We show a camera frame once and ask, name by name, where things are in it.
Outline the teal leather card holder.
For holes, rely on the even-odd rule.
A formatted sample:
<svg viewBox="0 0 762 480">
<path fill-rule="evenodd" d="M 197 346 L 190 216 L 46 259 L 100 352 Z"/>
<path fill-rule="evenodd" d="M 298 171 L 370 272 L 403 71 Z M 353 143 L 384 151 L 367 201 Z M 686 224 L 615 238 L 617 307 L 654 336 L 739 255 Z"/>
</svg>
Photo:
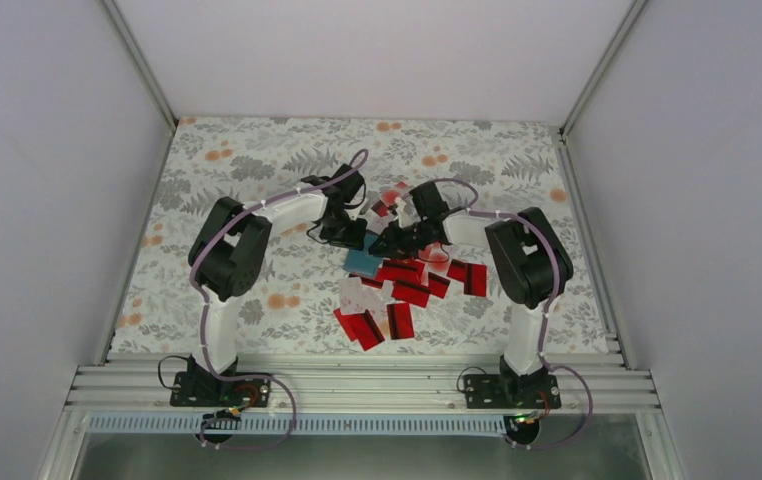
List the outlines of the teal leather card holder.
<svg viewBox="0 0 762 480">
<path fill-rule="evenodd" d="M 369 247 L 378 239 L 375 233 L 367 232 L 364 236 L 363 249 L 350 249 L 345 257 L 343 268 L 347 273 L 367 278 L 375 278 L 382 266 L 383 258 L 369 253 Z"/>
</svg>

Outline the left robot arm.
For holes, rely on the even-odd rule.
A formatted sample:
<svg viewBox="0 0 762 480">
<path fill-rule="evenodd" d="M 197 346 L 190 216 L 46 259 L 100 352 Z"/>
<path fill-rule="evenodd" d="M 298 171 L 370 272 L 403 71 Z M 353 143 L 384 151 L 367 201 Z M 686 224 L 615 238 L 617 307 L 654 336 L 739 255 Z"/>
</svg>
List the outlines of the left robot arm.
<svg viewBox="0 0 762 480">
<path fill-rule="evenodd" d="M 298 187 L 256 203 L 228 197 L 214 205 L 189 253 L 190 283 L 204 302 L 193 352 L 204 370 L 195 390 L 206 402 L 220 405 L 234 394 L 229 371 L 237 359 L 237 322 L 225 309 L 258 280 L 270 238 L 311 223 L 324 244 L 361 250 L 367 222 L 356 216 L 351 201 L 364 186 L 358 169 L 343 164 L 332 177 L 305 177 Z"/>
</svg>

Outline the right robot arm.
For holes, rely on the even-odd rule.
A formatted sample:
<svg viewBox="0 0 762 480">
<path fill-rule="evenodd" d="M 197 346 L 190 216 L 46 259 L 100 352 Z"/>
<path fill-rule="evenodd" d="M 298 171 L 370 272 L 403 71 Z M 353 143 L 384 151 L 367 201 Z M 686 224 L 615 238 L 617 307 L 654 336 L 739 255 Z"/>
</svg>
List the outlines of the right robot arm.
<svg viewBox="0 0 762 480">
<path fill-rule="evenodd" d="M 574 275 L 564 245 L 538 207 L 518 213 L 474 210 L 471 206 L 452 208 L 434 182 L 413 188 L 410 198 L 417 221 L 407 226 L 397 221 L 388 223 L 369 252 L 389 259 L 408 259 L 433 243 L 488 250 L 504 293 L 528 312 L 526 320 L 513 323 L 509 329 L 498 382 L 506 404 L 524 406 L 551 372 L 544 354 L 549 309 Z"/>
</svg>

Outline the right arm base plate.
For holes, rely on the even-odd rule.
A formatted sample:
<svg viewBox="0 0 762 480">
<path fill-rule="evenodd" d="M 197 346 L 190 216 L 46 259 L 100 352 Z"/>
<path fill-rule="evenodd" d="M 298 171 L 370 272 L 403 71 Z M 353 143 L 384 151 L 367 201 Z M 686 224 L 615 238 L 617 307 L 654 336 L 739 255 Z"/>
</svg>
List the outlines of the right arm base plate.
<svg viewBox="0 0 762 480">
<path fill-rule="evenodd" d="M 473 410 L 562 408 L 560 388 L 552 374 L 467 374 L 462 389 L 466 406 Z"/>
</svg>

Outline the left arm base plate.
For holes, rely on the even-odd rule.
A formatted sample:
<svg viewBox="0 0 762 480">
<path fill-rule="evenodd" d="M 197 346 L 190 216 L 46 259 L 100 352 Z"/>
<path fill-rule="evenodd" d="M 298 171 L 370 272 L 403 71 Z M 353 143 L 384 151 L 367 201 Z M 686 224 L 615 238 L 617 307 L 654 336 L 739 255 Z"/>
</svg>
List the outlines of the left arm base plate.
<svg viewBox="0 0 762 480">
<path fill-rule="evenodd" d="M 225 382 L 209 375 L 180 372 L 172 386 L 172 407 L 259 407 L 268 405 L 271 381 L 255 378 Z"/>
</svg>

